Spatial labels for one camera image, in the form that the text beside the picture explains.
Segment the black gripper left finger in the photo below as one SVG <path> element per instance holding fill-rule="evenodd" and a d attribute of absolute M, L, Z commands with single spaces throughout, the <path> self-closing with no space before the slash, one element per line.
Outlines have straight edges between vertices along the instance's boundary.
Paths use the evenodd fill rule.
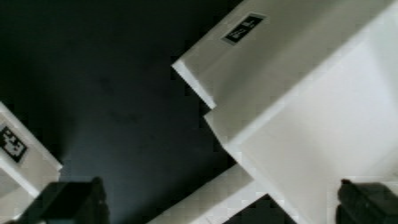
<path fill-rule="evenodd" d="M 110 224 L 103 180 L 51 182 L 16 224 Z"/>

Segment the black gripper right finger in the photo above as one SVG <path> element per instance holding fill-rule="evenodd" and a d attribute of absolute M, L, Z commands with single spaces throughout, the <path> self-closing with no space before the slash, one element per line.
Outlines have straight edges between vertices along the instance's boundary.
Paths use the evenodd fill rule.
<path fill-rule="evenodd" d="M 398 224 L 398 195 L 382 183 L 341 180 L 335 224 Z"/>

